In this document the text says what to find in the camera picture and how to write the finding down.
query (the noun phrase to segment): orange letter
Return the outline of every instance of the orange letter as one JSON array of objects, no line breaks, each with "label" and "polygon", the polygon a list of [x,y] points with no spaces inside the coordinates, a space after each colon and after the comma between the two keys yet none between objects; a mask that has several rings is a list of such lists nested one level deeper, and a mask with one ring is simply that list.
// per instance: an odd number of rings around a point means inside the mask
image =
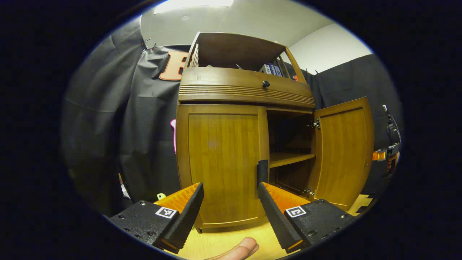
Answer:
[{"label": "orange letter", "polygon": [[180,80],[181,74],[180,69],[184,68],[184,61],[183,59],[188,56],[187,52],[182,51],[169,51],[169,62],[167,63],[167,67],[165,67],[165,71],[159,75],[159,78],[162,80]]}]

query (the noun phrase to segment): ceiling light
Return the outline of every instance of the ceiling light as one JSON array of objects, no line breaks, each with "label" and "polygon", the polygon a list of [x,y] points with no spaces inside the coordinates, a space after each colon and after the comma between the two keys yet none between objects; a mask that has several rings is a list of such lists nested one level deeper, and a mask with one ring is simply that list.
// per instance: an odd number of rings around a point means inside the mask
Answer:
[{"label": "ceiling light", "polygon": [[233,1],[234,0],[167,0],[154,8],[154,14],[191,6],[229,7]]}]

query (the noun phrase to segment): grooved drawer front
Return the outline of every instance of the grooved drawer front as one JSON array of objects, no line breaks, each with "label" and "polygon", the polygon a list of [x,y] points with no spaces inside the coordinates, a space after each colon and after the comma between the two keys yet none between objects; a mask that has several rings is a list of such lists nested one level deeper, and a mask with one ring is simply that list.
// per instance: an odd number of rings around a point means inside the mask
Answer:
[{"label": "grooved drawer front", "polygon": [[[270,86],[263,88],[263,81]],[[232,68],[185,68],[178,100],[241,101],[314,108],[310,86],[256,71]]]}]

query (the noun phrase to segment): wooden cabinet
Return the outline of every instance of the wooden cabinet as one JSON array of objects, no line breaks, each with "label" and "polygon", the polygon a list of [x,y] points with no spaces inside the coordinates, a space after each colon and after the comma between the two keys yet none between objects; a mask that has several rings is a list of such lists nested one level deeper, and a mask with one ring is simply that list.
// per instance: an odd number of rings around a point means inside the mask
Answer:
[{"label": "wooden cabinet", "polygon": [[179,105],[176,138],[182,187],[204,185],[196,227],[240,225],[264,216],[256,192],[256,165],[269,159],[264,107]]},{"label": "wooden cabinet", "polygon": [[[287,77],[287,69],[285,77],[255,71],[268,62],[282,69],[282,51],[300,81]],[[264,80],[270,86],[262,86]],[[204,184],[197,228],[263,219],[256,191],[260,160],[269,160],[269,183],[308,200],[351,207],[372,161],[367,98],[314,108],[310,86],[287,47],[242,35],[197,34],[185,62],[176,118],[181,186]]]}]

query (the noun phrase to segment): ceiling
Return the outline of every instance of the ceiling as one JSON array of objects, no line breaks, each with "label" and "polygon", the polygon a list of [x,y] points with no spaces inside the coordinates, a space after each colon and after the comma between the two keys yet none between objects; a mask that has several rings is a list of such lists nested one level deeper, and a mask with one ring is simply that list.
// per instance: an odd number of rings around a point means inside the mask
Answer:
[{"label": "ceiling", "polygon": [[334,21],[290,0],[234,0],[230,7],[194,6],[141,16],[148,46],[191,44],[198,31],[244,34],[292,46]]}]

